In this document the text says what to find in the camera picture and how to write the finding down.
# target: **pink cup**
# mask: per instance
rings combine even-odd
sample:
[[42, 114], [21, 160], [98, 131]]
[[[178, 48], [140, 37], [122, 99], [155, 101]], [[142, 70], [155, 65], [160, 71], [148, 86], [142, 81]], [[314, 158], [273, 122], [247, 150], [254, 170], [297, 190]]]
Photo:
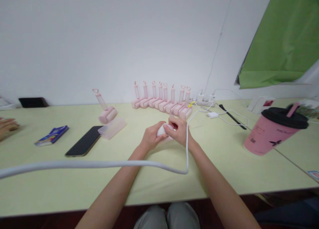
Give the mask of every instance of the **pink cup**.
[[301, 129], [308, 127], [308, 119], [294, 113], [286, 117], [287, 110], [272, 107], [262, 112], [253, 130], [244, 142], [244, 147], [257, 155], [264, 155], [294, 135]]

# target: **black butterfly logo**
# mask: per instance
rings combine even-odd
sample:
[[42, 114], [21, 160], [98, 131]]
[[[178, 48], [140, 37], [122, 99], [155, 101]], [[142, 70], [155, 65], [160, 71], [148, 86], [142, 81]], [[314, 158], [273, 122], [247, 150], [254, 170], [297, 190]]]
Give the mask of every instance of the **black butterfly logo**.
[[281, 143], [281, 140], [278, 140], [277, 142], [273, 142], [273, 141], [269, 141], [270, 143], [272, 143], [273, 146], [276, 146], [277, 144]]

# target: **person's hand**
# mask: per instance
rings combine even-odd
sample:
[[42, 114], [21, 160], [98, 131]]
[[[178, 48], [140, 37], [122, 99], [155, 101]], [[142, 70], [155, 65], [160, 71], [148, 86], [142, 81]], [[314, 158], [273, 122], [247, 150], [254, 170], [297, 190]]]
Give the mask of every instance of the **person's hand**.
[[152, 149], [154, 149], [161, 140], [168, 137], [167, 134], [162, 134], [160, 136], [157, 136], [157, 131], [165, 123], [166, 123], [165, 121], [160, 121], [157, 124], [146, 128], [143, 139], [140, 143], [140, 146], [143, 149], [145, 149], [149, 152]]
[[15, 119], [2, 119], [0, 118], [0, 141], [4, 138], [5, 134], [9, 131], [17, 129], [19, 125]]
[[[168, 126], [164, 125], [165, 132], [171, 136], [173, 139], [175, 139], [178, 143], [186, 147], [186, 128], [187, 128], [187, 122], [184, 119], [178, 119], [178, 118], [169, 118], [168, 124], [173, 126], [175, 130], [171, 130]], [[192, 141], [193, 137], [190, 134], [189, 129], [188, 130], [188, 141]]]

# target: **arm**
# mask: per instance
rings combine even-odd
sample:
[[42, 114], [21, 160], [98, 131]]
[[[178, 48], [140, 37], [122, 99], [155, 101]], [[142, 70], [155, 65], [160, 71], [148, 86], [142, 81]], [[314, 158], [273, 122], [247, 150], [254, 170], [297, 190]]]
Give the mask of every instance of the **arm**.
[[[157, 137], [157, 131], [164, 123], [165, 121], [160, 121], [145, 130], [141, 143], [129, 160], [144, 160], [147, 153], [168, 136], [163, 134]], [[126, 202], [139, 169], [138, 166], [122, 167], [83, 215], [76, 229], [111, 229]]]
[[[186, 121], [169, 118], [169, 124], [172, 125], [176, 131], [164, 126], [165, 132], [185, 147]], [[260, 228], [244, 202], [213, 165], [199, 144], [193, 139], [189, 129], [187, 130], [188, 150], [197, 164], [207, 187], [209, 197], [224, 227], [227, 229]]]

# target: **smartphone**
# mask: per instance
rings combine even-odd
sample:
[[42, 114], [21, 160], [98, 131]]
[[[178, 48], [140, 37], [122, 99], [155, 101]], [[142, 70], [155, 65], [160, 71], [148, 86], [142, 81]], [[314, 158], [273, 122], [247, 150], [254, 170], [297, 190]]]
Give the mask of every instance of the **smartphone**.
[[83, 157], [91, 150], [96, 141], [100, 138], [97, 131], [102, 126], [92, 127], [79, 141], [65, 154], [66, 157]]

